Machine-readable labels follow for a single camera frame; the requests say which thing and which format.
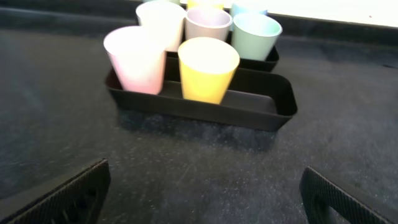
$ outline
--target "black tray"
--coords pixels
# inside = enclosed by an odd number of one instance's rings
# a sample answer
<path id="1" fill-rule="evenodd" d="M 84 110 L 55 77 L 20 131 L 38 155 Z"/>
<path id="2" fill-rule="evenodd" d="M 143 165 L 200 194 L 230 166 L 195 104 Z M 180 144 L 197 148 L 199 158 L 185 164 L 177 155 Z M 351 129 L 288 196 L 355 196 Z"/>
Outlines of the black tray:
<path id="1" fill-rule="evenodd" d="M 184 100 L 178 59 L 167 57 L 163 90 L 158 95 L 124 91 L 111 70 L 106 86 L 125 110 L 142 110 L 247 128 L 277 131 L 297 112 L 290 82 L 280 76 L 237 69 L 220 105 Z"/>
<path id="2" fill-rule="evenodd" d="M 225 42 L 231 44 L 231 39 L 232 39 L 232 32 L 230 31 Z M 185 41 L 185 32 L 183 33 L 182 37 L 182 42 L 183 41 Z M 178 54 L 176 52 L 167 52 L 167 56 L 178 58 Z M 262 72 L 271 72 L 276 66 L 276 64 L 278 64 L 278 61 L 279 61 L 279 54 L 274 46 L 272 50 L 269 52 L 269 55 L 265 61 L 241 59 L 238 68 L 246 68 Z"/>

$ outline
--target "plastic cup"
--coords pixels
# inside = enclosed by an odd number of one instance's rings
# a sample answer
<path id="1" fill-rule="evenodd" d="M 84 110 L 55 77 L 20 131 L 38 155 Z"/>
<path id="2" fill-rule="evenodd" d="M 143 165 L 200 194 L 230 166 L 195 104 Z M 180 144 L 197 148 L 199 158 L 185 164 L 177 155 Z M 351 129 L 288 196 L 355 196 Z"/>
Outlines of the plastic cup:
<path id="1" fill-rule="evenodd" d="M 193 7 L 198 7 L 198 6 L 224 9 L 224 1 L 223 0 L 187 0 L 187 9 L 191 9 Z"/>
<path id="2" fill-rule="evenodd" d="M 220 104 L 239 64 L 239 55 L 226 42 L 197 37 L 178 49 L 184 99 Z"/>
<path id="3" fill-rule="evenodd" d="M 185 37 L 212 37 L 222 41 L 228 36 L 232 17 L 222 9 L 194 7 L 185 16 Z"/>
<path id="4" fill-rule="evenodd" d="M 143 0 L 142 2 L 149 2 L 149 1 L 158 1 L 158 0 Z M 162 0 L 162 1 L 168 1 L 180 5 L 180 0 Z"/>
<path id="5" fill-rule="evenodd" d="M 144 27 L 118 28 L 105 37 L 104 47 L 123 89 L 148 94 L 162 90 L 165 46 Z"/>
<path id="6" fill-rule="evenodd" d="M 231 6 L 231 16 L 234 18 L 241 13 L 255 13 L 267 15 L 266 2 L 261 0 L 234 0 Z M 234 29 L 234 25 L 229 28 L 230 31 Z"/>
<path id="7" fill-rule="evenodd" d="M 282 26 L 261 14 L 239 14 L 234 18 L 231 45 L 241 58 L 265 60 L 282 33 Z"/>
<path id="8" fill-rule="evenodd" d="M 145 2 L 136 9 L 139 24 L 170 52 L 176 52 L 181 44 L 186 13 L 183 7 L 163 0 Z"/>

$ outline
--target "mint green cup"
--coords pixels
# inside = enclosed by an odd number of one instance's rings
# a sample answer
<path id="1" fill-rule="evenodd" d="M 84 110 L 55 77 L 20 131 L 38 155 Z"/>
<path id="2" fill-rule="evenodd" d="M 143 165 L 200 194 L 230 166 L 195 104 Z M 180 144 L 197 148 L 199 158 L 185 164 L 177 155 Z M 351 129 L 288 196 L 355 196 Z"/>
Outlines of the mint green cup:
<path id="1" fill-rule="evenodd" d="M 282 26 L 274 19 L 242 13 L 234 17 L 231 45 L 240 58 L 265 60 L 281 33 Z"/>

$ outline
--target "light purple cup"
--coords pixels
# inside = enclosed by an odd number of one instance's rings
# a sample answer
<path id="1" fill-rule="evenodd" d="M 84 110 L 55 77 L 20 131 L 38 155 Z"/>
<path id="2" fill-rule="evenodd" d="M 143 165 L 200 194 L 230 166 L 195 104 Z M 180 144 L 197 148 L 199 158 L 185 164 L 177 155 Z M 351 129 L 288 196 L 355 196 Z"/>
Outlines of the light purple cup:
<path id="1" fill-rule="evenodd" d="M 196 37 L 211 37 L 225 41 L 232 17 L 224 10 L 212 7 L 194 7 L 185 16 L 185 37 L 187 40 Z"/>

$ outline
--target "blue cup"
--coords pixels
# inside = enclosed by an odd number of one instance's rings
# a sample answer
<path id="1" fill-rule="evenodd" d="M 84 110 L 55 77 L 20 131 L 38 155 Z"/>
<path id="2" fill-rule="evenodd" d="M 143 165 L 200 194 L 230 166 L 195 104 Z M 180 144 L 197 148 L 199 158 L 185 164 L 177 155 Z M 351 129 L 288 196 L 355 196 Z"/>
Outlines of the blue cup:
<path id="1" fill-rule="evenodd" d="M 234 0 L 230 12 L 232 19 L 240 13 L 267 15 L 267 7 L 265 0 Z M 234 30 L 234 24 L 231 25 L 229 30 Z"/>

